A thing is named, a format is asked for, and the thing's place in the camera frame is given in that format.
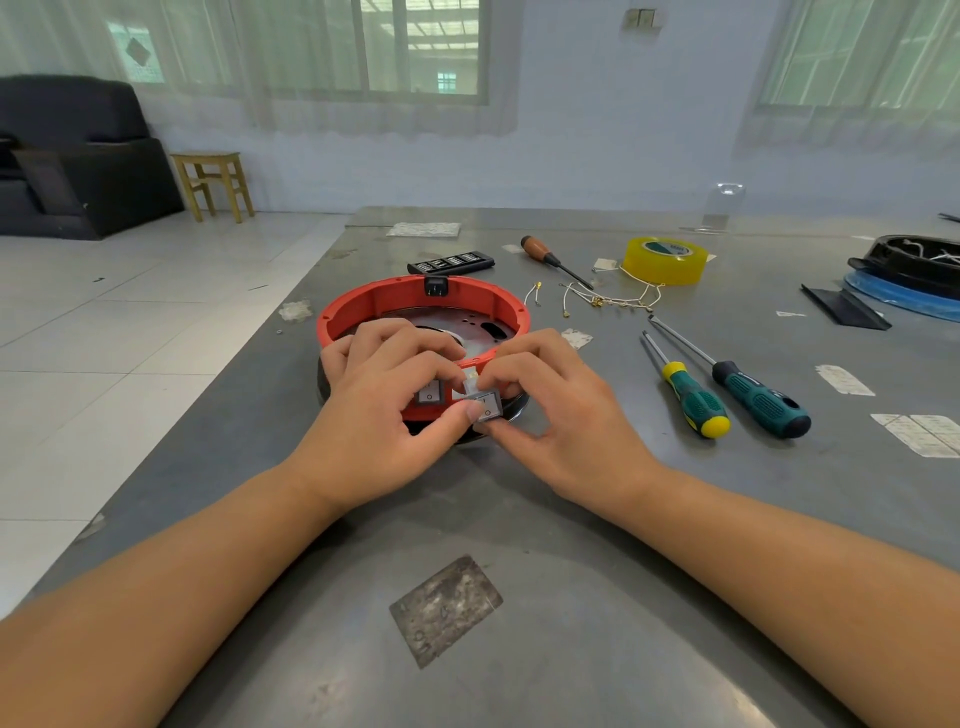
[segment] screwdriver shaft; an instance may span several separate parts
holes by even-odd
[[[676,338],[678,341],[682,342],[683,344],[686,344],[688,347],[690,347],[690,350],[692,352],[702,356],[704,360],[707,362],[707,364],[709,364],[710,366],[713,366],[714,364],[717,363],[716,359],[714,359],[712,356],[704,352],[702,349],[700,349],[700,347],[698,347],[693,342],[683,338],[679,333],[677,333],[675,330],[670,328],[667,324],[665,324],[663,321],[658,319],[653,314],[650,314],[650,323],[656,325],[658,328],[662,328],[664,331],[666,331],[668,334]]]
[[[664,367],[670,363],[670,360],[666,358],[666,354],[663,353],[662,349],[659,346],[657,346],[657,342],[650,338],[649,333],[647,333],[646,331],[642,331],[640,335],[643,337],[643,340],[650,345],[650,347],[654,350],[654,352],[657,353],[657,356],[660,357],[660,361],[663,362]]]
[[[583,280],[582,278],[580,278],[580,276],[578,276],[576,273],[574,273],[573,271],[571,271],[569,268],[567,268],[567,267],[566,267],[565,265],[563,265],[562,263],[559,263],[559,264],[557,265],[557,267],[560,268],[561,270],[566,271],[567,273],[569,273],[569,274],[570,274],[571,276],[573,276],[576,280],[580,281],[580,283],[581,283],[582,285],[586,286],[589,290],[591,290],[591,291],[593,290],[593,286],[592,286],[592,285],[590,285],[590,284],[587,283],[585,280]]]

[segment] hand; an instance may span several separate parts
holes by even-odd
[[[554,329],[518,336],[497,350],[480,390],[506,385],[540,403],[550,421],[541,436],[505,420],[477,426],[557,494],[616,522],[618,509],[667,469],[643,445],[613,390]]]
[[[405,319],[361,324],[321,353],[331,394],[283,468],[338,514],[406,485],[433,465],[483,413],[461,400],[418,435],[401,411],[433,379],[463,391],[453,337]]]

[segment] sofa cushion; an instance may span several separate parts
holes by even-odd
[[[23,180],[0,180],[0,216],[41,215],[34,191]]]
[[[0,78],[0,137],[24,147],[69,149],[150,136],[130,84],[89,76]]]

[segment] wooden stool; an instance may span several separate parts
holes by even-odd
[[[193,210],[193,216],[198,223],[204,221],[200,213],[200,206],[197,204],[196,192],[202,191],[206,199],[206,208],[210,210],[211,215],[216,215],[216,207],[213,206],[213,195],[210,194],[211,182],[222,182],[227,190],[227,199],[230,200],[230,208],[233,210],[233,219],[238,223],[242,222],[240,218],[240,206],[237,205],[237,192],[243,195],[244,203],[247,206],[247,214],[253,217],[253,204],[250,201],[250,190],[247,189],[247,178],[243,175],[243,166],[240,164],[239,152],[183,152],[170,155],[174,164],[177,165],[177,174],[180,175],[180,183],[183,185],[183,193],[186,195],[187,204]],[[193,164],[193,171],[196,177],[190,177],[186,171],[186,165]],[[206,172],[205,164],[215,164],[216,172]],[[233,165],[233,172],[230,172],[230,165]],[[237,186],[233,186],[233,181],[237,180]]]

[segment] forearm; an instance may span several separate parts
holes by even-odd
[[[614,518],[714,591],[872,726],[960,713],[960,575],[673,471]]]
[[[0,622],[0,725],[156,725],[337,516],[262,473]]]

